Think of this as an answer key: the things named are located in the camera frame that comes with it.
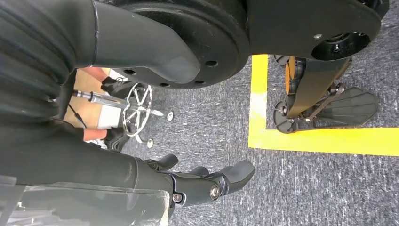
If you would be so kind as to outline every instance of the wire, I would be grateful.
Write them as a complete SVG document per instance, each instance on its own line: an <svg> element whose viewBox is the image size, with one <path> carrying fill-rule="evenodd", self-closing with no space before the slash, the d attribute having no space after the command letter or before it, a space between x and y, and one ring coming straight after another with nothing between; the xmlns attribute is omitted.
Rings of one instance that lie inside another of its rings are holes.
<svg viewBox="0 0 399 226"><path fill-rule="evenodd" d="M85 127L85 129L87 128L86 124L83 122L82 117L79 115L79 113L77 113L75 111L75 109L71 106L71 104L68 104L69 108L73 111L73 114L75 115L76 119L82 123L82 125Z"/></svg>

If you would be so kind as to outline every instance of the black circular disc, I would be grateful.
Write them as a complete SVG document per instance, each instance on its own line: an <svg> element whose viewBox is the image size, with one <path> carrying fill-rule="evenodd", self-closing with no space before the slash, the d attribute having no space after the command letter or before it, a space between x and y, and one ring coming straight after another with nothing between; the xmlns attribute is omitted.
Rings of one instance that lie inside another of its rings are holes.
<svg viewBox="0 0 399 226"><path fill-rule="evenodd" d="M153 86L194 89L230 78L248 60L247 15L237 0L218 0L214 4L203 0L128 0L115 5L172 28L201 63L200 73L187 84L168 81L147 68L116 69L126 77Z"/></svg>
<svg viewBox="0 0 399 226"><path fill-rule="evenodd" d="M340 60L358 53L369 43L369 37L362 33L337 34L317 45L311 55L317 60Z"/></svg>
<svg viewBox="0 0 399 226"><path fill-rule="evenodd" d="M281 112L282 108L285 107L283 102L279 102L274 108L273 112L273 121L274 125L276 125L276 129L282 133L292 133L293 130L293 122L290 122L284 114Z"/></svg>

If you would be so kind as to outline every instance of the yellow floor tape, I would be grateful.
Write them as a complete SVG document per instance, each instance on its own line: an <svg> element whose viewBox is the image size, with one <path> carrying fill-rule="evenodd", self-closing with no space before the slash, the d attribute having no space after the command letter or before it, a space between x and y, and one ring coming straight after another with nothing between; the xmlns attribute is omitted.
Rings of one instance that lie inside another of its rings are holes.
<svg viewBox="0 0 399 226"><path fill-rule="evenodd" d="M252 57L249 147L399 156L399 128L316 129L293 134L266 129L267 68L267 55Z"/></svg>

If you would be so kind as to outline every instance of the gray carpet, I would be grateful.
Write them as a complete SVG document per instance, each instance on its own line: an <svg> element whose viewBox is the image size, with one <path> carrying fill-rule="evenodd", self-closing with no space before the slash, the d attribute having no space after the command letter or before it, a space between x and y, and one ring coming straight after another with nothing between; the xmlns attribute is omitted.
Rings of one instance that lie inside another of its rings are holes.
<svg viewBox="0 0 399 226"><path fill-rule="evenodd" d="M347 87L377 94L380 111L367 127L399 127L398 27L396 0L378 39L354 57L341 78ZM257 170L242 191L212 204L177 208L170 225L399 225L399 158L248 148L250 75L251 60L211 87L154 89L154 108L173 110L175 119L152 117L142 137L153 138L153 148L131 139L124 153L142 159L173 153L180 159L176 171L196 166L214 171L243 159ZM284 95L283 75L270 60L268 109Z"/></svg>

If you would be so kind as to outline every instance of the black shoe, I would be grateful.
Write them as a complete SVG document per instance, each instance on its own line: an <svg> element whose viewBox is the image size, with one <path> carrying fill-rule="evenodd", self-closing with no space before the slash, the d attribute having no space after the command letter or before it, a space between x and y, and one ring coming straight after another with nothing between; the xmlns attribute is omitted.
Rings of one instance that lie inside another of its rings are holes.
<svg viewBox="0 0 399 226"><path fill-rule="evenodd" d="M122 81L120 78L116 80L110 78L103 82L101 89L113 97L125 99L133 86L134 83L131 81Z"/></svg>
<svg viewBox="0 0 399 226"><path fill-rule="evenodd" d="M107 136L104 139L104 143L108 149L120 153L129 138L123 128L111 128L107 129Z"/></svg>

